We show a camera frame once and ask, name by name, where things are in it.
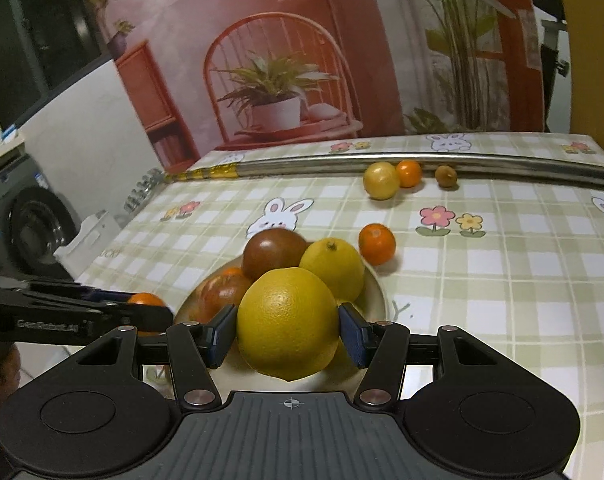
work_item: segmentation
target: green plaid tablecloth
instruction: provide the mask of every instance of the green plaid tablecloth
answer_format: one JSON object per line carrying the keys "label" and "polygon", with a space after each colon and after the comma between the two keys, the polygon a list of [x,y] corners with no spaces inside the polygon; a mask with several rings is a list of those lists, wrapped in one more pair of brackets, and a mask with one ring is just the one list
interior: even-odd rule
{"label": "green plaid tablecloth", "polygon": [[[467,134],[464,139],[471,144],[468,152],[604,165],[604,152],[585,136]],[[567,153],[563,146],[572,142],[586,148]],[[300,144],[240,156],[326,153],[332,145]],[[359,139],[339,149],[429,151],[431,141]],[[197,166],[229,155],[211,152]],[[391,317],[415,333],[458,325],[557,387],[576,405],[582,423],[566,474],[604,479],[604,202],[594,201],[604,201],[604,193],[500,180],[459,184],[457,190],[444,191],[426,178],[423,186],[400,190],[384,202],[368,198],[360,176],[173,184],[135,217],[80,281],[154,292],[176,309],[204,276],[242,252],[247,229],[274,198],[282,199],[284,207],[313,201],[298,214],[295,226],[308,239],[331,235],[356,245],[364,225],[383,223],[398,243],[395,261],[377,269],[392,300]],[[437,206],[451,212],[440,215],[441,226],[435,226],[450,230],[447,234],[432,234],[424,225],[443,212]],[[446,216],[452,218],[445,226]],[[474,230],[462,230],[469,225]],[[403,395],[428,383],[430,373],[408,368]]]}

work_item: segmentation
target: orange arched chair back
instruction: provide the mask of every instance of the orange arched chair back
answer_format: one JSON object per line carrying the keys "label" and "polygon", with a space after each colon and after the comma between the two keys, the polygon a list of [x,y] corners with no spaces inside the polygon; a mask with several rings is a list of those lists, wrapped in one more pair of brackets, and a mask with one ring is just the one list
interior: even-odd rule
{"label": "orange arched chair back", "polygon": [[320,92],[307,94],[308,104],[328,103],[346,114],[347,129],[352,136],[361,128],[355,120],[351,72],[335,38],[318,23],[287,12],[263,12],[243,18],[220,34],[208,49],[204,60],[204,81],[215,111],[224,142],[229,133],[250,128],[251,109],[239,110],[218,100],[237,88],[222,70],[246,67],[253,56],[264,58],[299,55],[305,62],[314,63],[320,72],[336,75],[336,80],[321,82]]}

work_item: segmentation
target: metal pipe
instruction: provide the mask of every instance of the metal pipe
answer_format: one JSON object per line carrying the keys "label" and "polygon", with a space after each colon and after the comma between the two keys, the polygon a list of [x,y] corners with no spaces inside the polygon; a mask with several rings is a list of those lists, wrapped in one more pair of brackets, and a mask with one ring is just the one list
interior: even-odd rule
{"label": "metal pipe", "polygon": [[343,153],[250,160],[166,175],[167,182],[272,175],[363,173],[374,162],[415,160],[425,173],[447,165],[463,177],[548,182],[604,190],[604,167],[581,162],[483,153]]}

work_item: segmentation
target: washing machine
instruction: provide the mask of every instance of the washing machine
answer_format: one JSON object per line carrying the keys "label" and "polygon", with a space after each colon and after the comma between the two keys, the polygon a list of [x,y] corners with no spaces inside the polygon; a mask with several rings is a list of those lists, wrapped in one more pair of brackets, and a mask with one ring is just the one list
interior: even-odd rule
{"label": "washing machine", "polygon": [[53,253],[77,236],[68,209],[29,155],[0,168],[0,270],[71,279]]}

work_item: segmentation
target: fruit bowl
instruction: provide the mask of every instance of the fruit bowl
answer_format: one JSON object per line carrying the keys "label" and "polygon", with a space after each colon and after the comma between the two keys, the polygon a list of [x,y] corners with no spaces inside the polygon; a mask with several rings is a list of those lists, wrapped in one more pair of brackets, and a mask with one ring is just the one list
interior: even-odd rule
{"label": "fruit bowl", "polygon": [[[386,295],[377,279],[374,270],[365,267],[365,284],[362,294],[355,300],[367,321],[378,321],[388,319],[390,308]],[[241,267],[242,256],[227,262],[215,270],[204,280],[220,274],[228,267]],[[175,323],[189,320],[189,301],[185,301],[175,316]],[[268,377],[253,370],[244,361],[237,348],[237,342],[233,344],[224,360],[223,365],[216,370],[209,370],[220,396],[223,400],[231,391],[245,392],[333,392],[345,391],[351,398],[357,390],[365,370],[358,370],[351,362],[344,347],[340,344],[333,361],[321,372],[296,381],[284,381],[275,377]]]}

